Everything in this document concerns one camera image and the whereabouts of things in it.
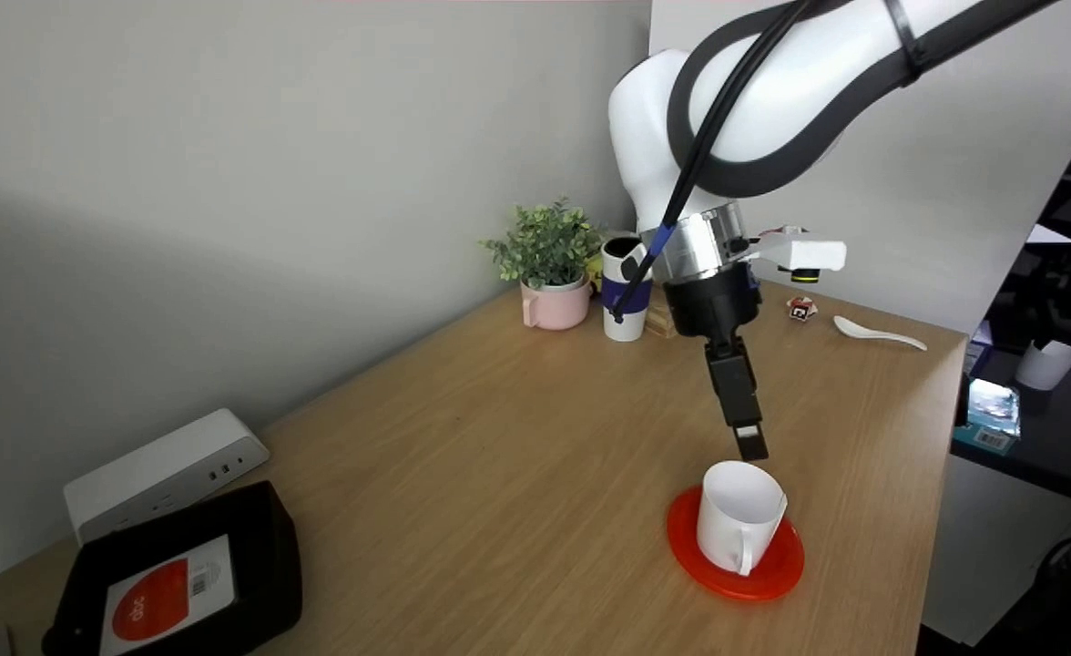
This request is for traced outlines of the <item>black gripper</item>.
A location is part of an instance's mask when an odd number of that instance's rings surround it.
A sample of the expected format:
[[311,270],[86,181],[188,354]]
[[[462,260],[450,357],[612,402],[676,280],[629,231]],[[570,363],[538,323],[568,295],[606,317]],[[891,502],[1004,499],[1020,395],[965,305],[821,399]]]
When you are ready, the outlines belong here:
[[721,402],[721,414],[734,433],[739,461],[768,461],[757,384],[739,338],[739,328],[757,317],[761,293],[744,266],[715,273],[706,280],[683,280],[666,288],[666,305],[682,334],[706,338],[706,371]]

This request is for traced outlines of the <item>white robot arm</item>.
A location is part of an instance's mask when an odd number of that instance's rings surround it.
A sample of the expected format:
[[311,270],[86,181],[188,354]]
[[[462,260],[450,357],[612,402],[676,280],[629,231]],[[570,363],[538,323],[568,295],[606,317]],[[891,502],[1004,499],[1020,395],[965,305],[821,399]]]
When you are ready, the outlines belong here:
[[675,328],[700,334],[709,385],[744,461],[765,461],[757,384],[739,328],[757,317],[754,264],[802,283],[849,247],[802,225],[750,235],[734,201],[806,176],[874,101],[1012,28],[1054,0],[773,0],[691,50],[660,50],[607,95],[607,133],[645,256],[629,283],[666,293]]

